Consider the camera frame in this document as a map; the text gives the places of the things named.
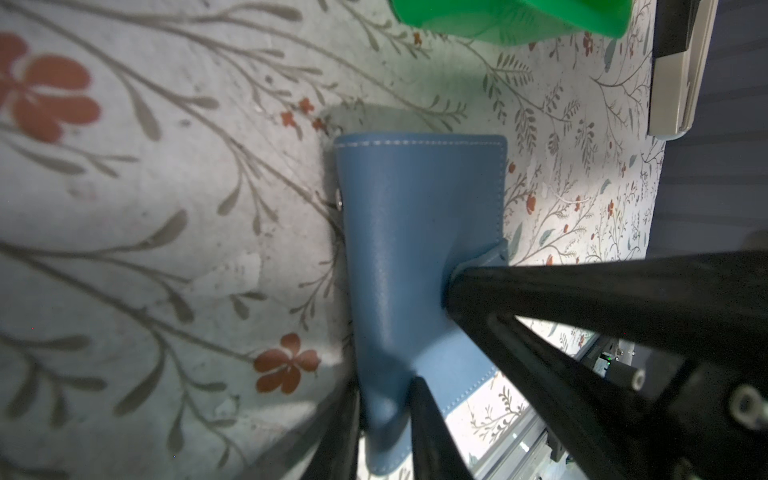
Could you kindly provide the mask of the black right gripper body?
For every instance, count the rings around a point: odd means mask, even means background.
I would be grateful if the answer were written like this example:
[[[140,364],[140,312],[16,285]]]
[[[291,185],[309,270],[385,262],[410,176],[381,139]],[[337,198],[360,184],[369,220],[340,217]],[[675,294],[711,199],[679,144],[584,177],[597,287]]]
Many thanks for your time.
[[[767,369],[732,349],[653,351],[629,429],[632,479],[764,479]]]

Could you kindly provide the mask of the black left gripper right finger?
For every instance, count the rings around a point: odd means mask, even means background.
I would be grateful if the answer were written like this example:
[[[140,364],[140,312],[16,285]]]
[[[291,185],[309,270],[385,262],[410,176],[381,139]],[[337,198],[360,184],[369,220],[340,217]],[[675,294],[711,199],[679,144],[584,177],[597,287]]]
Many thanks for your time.
[[[415,377],[408,390],[414,478],[472,480],[426,380]]]

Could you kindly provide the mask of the blue leather card holder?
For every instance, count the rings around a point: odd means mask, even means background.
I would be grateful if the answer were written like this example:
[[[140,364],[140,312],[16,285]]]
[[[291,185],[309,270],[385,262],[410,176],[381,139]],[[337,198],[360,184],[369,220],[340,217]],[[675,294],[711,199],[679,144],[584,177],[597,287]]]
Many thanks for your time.
[[[347,134],[334,143],[368,470],[411,452],[407,393],[424,378],[442,415],[495,374],[445,313],[460,267],[503,266],[501,135]]]

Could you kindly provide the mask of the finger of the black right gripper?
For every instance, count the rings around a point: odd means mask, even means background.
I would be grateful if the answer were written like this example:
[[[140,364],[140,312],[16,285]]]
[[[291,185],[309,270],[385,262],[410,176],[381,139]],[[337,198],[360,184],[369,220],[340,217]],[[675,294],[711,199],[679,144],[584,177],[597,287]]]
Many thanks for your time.
[[[477,267],[447,288],[458,321],[507,314],[626,338],[739,372],[767,369],[767,254]]]
[[[526,397],[590,479],[685,479],[690,465],[662,444],[639,394],[598,376],[514,317],[461,327]]]

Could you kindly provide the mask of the green plastic card tray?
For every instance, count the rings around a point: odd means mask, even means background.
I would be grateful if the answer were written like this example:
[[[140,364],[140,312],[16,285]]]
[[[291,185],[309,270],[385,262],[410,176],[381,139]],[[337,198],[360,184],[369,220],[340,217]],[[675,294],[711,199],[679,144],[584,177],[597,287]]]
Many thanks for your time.
[[[496,45],[525,45],[577,32],[622,37],[631,0],[393,0],[411,27]]]

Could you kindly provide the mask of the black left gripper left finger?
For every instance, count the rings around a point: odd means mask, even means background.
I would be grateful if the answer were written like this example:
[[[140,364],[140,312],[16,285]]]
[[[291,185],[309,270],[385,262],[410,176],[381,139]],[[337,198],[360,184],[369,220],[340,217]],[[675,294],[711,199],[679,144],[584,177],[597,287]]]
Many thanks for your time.
[[[332,412],[302,479],[356,479],[362,420],[359,382],[353,377],[345,386]]]

